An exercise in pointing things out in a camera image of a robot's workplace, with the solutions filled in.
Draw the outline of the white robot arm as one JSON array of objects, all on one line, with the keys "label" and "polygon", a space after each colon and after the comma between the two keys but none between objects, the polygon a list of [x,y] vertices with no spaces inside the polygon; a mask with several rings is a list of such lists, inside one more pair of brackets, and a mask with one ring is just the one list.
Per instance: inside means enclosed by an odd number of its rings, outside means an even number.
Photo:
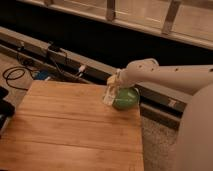
[{"label": "white robot arm", "polygon": [[172,171],[213,171],[213,64],[162,66],[154,58],[134,60],[107,79],[112,104],[121,88],[155,84],[184,104]]}]

